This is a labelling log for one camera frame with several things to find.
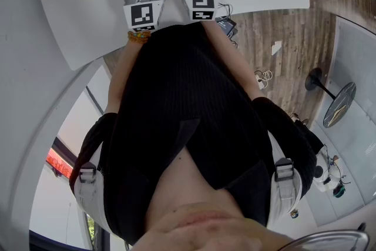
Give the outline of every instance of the black sweater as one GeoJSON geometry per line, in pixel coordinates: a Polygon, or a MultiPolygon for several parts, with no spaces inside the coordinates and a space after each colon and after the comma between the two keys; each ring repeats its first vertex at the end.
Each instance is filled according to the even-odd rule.
{"type": "Polygon", "coordinates": [[[206,181],[226,188],[245,217],[266,225],[275,171],[268,130],[294,161],[304,195],[315,155],[291,119],[266,98],[249,99],[200,24],[172,26],[140,51],[119,113],[105,115],[88,133],[71,187],[103,141],[106,218],[115,234],[134,244],[144,234],[160,175],[186,145],[206,181]]]}

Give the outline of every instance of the person's chin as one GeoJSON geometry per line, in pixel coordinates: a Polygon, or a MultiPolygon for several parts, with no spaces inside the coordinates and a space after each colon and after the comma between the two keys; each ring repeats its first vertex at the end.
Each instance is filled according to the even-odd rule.
{"type": "Polygon", "coordinates": [[[174,229],[200,226],[208,222],[220,223],[233,218],[233,215],[212,203],[193,203],[173,209],[152,228],[170,232],[174,229]]]}

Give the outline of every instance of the orange beaded bracelet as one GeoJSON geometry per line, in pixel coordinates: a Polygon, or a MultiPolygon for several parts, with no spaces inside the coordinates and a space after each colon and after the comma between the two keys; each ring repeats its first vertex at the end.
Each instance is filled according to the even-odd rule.
{"type": "Polygon", "coordinates": [[[132,42],[145,44],[152,34],[148,32],[128,32],[128,39],[132,42]]]}

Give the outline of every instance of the cable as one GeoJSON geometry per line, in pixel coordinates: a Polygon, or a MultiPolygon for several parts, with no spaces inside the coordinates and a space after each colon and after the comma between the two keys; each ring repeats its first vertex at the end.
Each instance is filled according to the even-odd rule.
{"type": "Polygon", "coordinates": [[[342,177],[342,173],[341,173],[341,169],[340,169],[340,167],[336,164],[336,162],[333,160],[333,158],[330,158],[329,157],[329,153],[328,153],[328,146],[327,145],[325,145],[324,144],[324,146],[325,146],[325,148],[326,148],[326,152],[327,152],[327,165],[328,165],[328,169],[323,173],[323,177],[321,178],[322,180],[324,179],[324,175],[325,175],[325,173],[326,172],[328,172],[328,177],[330,177],[330,166],[331,165],[335,165],[336,167],[337,167],[337,169],[338,169],[338,171],[340,172],[340,183],[341,184],[350,184],[351,182],[343,182],[342,181],[342,178],[343,177],[346,177],[346,175],[344,175],[343,177],[342,177]]]}
{"type": "Polygon", "coordinates": [[[259,76],[260,80],[266,83],[266,85],[264,85],[264,88],[263,88],[265,89],[266,87],[268,87],[268,81],[270,81],[273,78],[273,73],[270,70],[266,70],[264,72],[260,70],[256,70],[254,74],[256,74],[257,72],[261,73],[261,76],[259,76]]]}
{"type": "Polygon", "coordinates": [[[219,20],[219,21],[231,19],[231,15],[233,13],[233,6],[232,5],[219,3],[219,8],[224,8],[226,10],[226,17],[222,17],[222,19],[219,20]]]}
{"type": "Polygon", "coordinates": [[[230,38],[230,41],[232,42],[232,44],[233,44],[236,48],[239,48],[238,44],[237,44],[234,40],[232,40],[232,39],[230,38]]]}

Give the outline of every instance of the strap buckle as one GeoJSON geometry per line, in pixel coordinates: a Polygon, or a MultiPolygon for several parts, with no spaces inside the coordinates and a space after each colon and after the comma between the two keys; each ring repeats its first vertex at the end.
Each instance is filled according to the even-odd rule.
{"type": "Polygon", "coordinates": [[[291,159],[281,158],[276,162],[275,180],[280,189],[281,200],[294,199],[296,197],[294,187],[294,162],[291,159]]]}
{"type": "Polygon", "coordinates": [[[91,162],[82,165],[78,178],[81,183],[94,183],[96,178],[96,167],[91,162]]]}

